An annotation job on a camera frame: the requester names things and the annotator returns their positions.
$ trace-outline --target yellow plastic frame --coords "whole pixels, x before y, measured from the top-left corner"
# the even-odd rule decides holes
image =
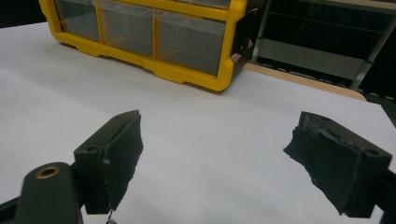
[[[225,31],[221,54],[219,59],[219,71],[216,77],[195,71],[186,67],[165,63],[157,59],[157,24],[153,20],[153,56],[147,57],[130,51],[116,49],[105,44],[103,25],[100,8],[96,8],[96,17],[99,26],[100,42],[95,42],[83,37],[63,32],[59,21],[54,0],[39,0],[41,10],[47,18],[52,35],[58,41],[74,46],[79,51],[92,56],[107,56],[128,63],[142,66],[154,73],[155,76],[174,81],[176,83],[189,82],[213,91],[226,89],[233,76],[233,62],[231,50],[236,23],[245,15],[247,0],[232,0],[228,9],[213,7],[201,7],[172,0],[118,0],[122,3],[137,4],[146,7],[164,9],[185,15],[205,17],[217,21],[225,21]]]

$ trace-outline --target white table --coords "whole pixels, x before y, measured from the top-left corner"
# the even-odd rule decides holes
[[[120,224],[378,223],[382,215],[338,216],[282,151],[309,111],[395,154],[396,129],[380,105],[248,70],[222,93],[179,85],[61,45],[46,23],[0,30],[0,202],[19,196],[37,166],[71,164],[85,139],[134,109],[145,149],[113,216]]]

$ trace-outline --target white surface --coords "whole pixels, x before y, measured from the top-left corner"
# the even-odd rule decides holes
[[[309,111],[395,154],[396,130],[379,105],[249,71],[222,93],[203,91],[61,45],[46,23],[0,30],[0,202],[19,196],[37,166],[72,163],[85,139],[134,109],[145,149],[114,214],[121,224],[378,223],[382,215],[338,216],[282,151]]]

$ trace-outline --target yellow storage organizer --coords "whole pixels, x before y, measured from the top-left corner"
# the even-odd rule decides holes
[[[39,2],[58,41],[213,91],[227,88],[251,55],[262,7],[248,0]]]

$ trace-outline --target plastic drawer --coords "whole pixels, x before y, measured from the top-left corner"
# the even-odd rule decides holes
[[[216,76],[225,23],[156,10],[160,60]]]
[[[152,55],[151,7],[99,0],[105,44],[145,56]]]
[[[228,8],[231,0],[177,0],[178,2],[192,3],[195,5]]]
[[[98,23],[92,0],[55,0],[66,33],[99,41]]]

